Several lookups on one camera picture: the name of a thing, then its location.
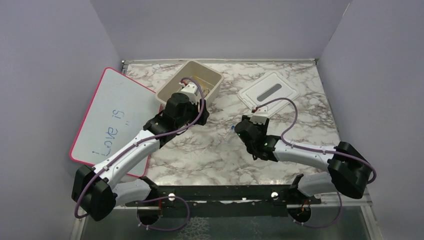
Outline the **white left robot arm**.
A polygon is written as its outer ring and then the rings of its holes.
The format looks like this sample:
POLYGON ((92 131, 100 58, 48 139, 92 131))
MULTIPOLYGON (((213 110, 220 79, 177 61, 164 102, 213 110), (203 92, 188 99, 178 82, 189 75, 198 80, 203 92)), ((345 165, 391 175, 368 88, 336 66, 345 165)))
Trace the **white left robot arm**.
POLYGON ((75 174, 71 197, 76 202, 74 215, 79 208, 95 221, 104 219, 116 206, 133 201, 152 205, 157 191, 142 178, 133 182, 120 180, 141 160, 162 148, 177 133, 191 126, 205 125, 209 112, 201 97, 192 103, 188 94, 176 92, 168 99, 165 108, 148 120, 143 129, 125 147, 93 167, 81 166, 75 174))

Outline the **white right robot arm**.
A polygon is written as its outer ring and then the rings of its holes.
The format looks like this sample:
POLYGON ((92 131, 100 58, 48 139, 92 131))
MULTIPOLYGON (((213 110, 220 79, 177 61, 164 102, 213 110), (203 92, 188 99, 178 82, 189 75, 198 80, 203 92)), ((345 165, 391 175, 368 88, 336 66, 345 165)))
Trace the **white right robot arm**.
POLYGON ((316 146, 282 140, 267 134, 269 121, 253 123, 250 117, 243 115, 234 131, 254 160, 293 162, 321 171, 296 178, 288 190, 292 202, 300 204, 313 195, 331 192, 352 199, 363 197, 373 169, 350 143, 316 146))

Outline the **yellow rubber tube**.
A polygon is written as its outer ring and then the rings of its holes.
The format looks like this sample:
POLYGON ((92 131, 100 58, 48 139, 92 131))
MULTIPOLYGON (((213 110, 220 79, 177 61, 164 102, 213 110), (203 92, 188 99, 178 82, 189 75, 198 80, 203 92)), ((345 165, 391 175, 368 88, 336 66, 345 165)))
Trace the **yellow rubber tube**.
POLYGON ((208 83, 207 81, 199 78, 196 75, 193 75, 192 78, 199 83, 201 90, 203 92, 203 95, 205 97, 213 90, 214 86, 211 83, 208 83))

